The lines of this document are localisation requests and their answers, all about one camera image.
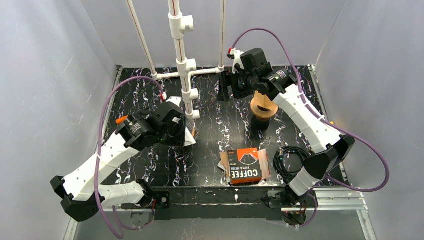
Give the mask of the white paper coffee filter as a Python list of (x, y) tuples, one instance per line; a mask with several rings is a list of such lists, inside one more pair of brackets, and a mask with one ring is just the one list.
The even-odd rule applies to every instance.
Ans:
[(183, 146), (188, 147), (188, 146), (191, 146), (191, 145), (194, 145), (194, 144), (196, 144), (195, 138), (193, 137), (193, 135), (189, 131), (186, 131), (185, 134), (184, 134), (184, 144), (183, 144)]

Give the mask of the brown paper coffee filter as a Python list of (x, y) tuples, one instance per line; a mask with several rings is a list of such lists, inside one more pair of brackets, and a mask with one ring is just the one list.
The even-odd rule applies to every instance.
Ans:
[(261, 94), (258, 91), (254, 93), (251, 107), (263, 112), (276, 111), (278, 109), (278, 106), (266, 94)]

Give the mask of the red and black carafe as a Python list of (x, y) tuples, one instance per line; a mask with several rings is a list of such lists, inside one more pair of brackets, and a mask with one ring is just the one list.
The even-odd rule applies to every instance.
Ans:
[(250, 128), (252, 132), (264, 132), (270, 127), (271, 120), (265, 118), (258, 118), (253, 116), (250, 121)]

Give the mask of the orange coffee filter package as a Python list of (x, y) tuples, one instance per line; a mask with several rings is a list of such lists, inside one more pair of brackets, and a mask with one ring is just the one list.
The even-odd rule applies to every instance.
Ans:
[(225, 172), (225, 181), (230, 185), (254, 184), (272, 176), (266, 149), (240, 148), (221, 152), (218, 167)]

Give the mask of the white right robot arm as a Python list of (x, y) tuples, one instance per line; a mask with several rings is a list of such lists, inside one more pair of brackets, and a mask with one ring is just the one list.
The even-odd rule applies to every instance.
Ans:
[(247, 52), (229, 49), (232, 71), (219, 74), (218, 100), (243, 99), (254, 93), (265, 95), (281, 108), (305, 135), (313, 155), (305, 159), (300, 172), (285, 192), (292, 199), (304, 196), (326, 174), (337, 167), (350, 152), (355, 139), (326, 125), (308, 99), (299, 92), (298, 79), (284, 67), (273, 68), (261, 48)]

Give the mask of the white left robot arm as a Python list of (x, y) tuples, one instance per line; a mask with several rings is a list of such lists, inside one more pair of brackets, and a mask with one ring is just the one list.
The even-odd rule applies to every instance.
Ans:
[(101, 145), (101, 153), (66, 176), (55, 176), (50, 184), (61, 198), (64, 212), (84, 222), (99, 212), (95, 190), (104, 208), (135, 204), (149, 208), (160, 195), (142, 179), (125, 184), (103, 185), (118, 167), (155, 144), (186, 147), (195, 144), (193, 128), (181, 109), (182, 98), (172, 96), (155, 110), (145, 109), (116, 120), (117, 128)]

